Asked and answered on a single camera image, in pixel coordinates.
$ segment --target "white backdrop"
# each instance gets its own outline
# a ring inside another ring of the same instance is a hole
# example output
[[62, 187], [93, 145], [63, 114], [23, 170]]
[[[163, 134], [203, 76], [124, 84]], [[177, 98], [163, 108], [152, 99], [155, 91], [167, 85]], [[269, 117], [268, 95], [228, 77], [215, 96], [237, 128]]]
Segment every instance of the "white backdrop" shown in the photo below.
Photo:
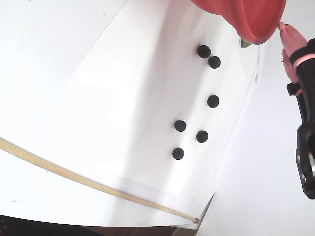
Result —
[[[315, 37], [315, 2], [289, 0], [283, 21], [307, 39]], [[220, 171], [220, 186], [199, 236], [314, 235], [315, 201], [303, 193], [295, 163], [301, 124], [281, 63], [277, 31], [265, 54], [262, 81], [255, 85], [235, 130], [235, 143]]]

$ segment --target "black rubber bump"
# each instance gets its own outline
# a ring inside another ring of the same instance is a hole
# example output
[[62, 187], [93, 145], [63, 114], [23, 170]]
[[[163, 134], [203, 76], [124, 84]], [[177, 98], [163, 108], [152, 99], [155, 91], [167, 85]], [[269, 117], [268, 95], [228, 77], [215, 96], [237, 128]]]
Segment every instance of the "black rubber bump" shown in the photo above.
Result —
[[174, 123], [174, 127], [178, 132], [183, 132], [186, 129], [186, 123], [182, 120], [177, 120]]
[[219, 102], [220, 102], [219, 97], [216, 95], [211, 95], [207, 100], [207, 104], [211, 108], [217, 107], [219, 105]]
[[173, 158], [176, 160], [182, 159], [184, 156], [184, 150], [182, 150], [180, 147], [177, 147], [173, 150]]
[[211, 55], [211, 50], [208, 46], [201, 45], [197, 48], [197, 53], [198, 53], [198, 56], [205, 59]]
[[221, 65], [221, 60], [217, 56], [213, 56], [209, 58], [208, 64], [212, 69], [217, 69]]
[[204, 130], [199, 131], [196, 135], [196, 139], [199, 143], [204, 143], [205, 141], [208, 140], [208, 137], [209, 137], [208, 133]]

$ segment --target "red object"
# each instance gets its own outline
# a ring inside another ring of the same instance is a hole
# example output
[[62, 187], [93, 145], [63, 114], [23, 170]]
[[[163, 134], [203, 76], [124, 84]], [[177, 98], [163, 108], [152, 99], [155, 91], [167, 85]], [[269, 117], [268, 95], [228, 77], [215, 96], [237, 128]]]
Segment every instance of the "red object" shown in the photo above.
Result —
[[201, 9], [221, 15], [250, 43], [266, 42], [277, 28], [286, 0], [192, 0]]

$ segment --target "curved white sheet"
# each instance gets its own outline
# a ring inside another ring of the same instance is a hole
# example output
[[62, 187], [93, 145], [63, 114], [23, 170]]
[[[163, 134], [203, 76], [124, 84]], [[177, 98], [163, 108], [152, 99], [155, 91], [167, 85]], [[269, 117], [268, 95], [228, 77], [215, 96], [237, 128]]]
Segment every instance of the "curved white sheet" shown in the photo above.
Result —
[[[209, 45], [220, 57], [220, 68], [211, 69], [196, 55], [198, 44]], [[215, 191], [216, 168], [255, 77], [257, 51], [257, 46], [241, 49], [232, 26], [189, 0], [130, 0], [81, 62], [42, 126], [22, 135], [3, 128], [5, 138], [85, 177], [199, 217]], [[215, 109], [206, 104], [211, 94], [220, 98]], [[24, 115], [32, 116], [32, 111]], [[187, 122], [185, 132], [173, 128], [176, 119]], [[203, 144], [195, 141], [200, 129], [209, 133]], [[171, 156], [177, 146], [185, 151], [180, 161]], [[99, 226], [189, 223], [96, 190], [88, 190], [89, 196], [85, 191], [80, 186], [66, 192], [85, 205], [83, 212], [91, 220], [57, 218], [54, 211], [44, 221]], [[41, 200], [61, 204], [67, 216], [76, 214], [62, 197]], [[12, 213], [11, 205], [4, 211]], [[86, 206], [100, 208], [93, 214]], [[13, 215], [20, 213], [16, 209]]]

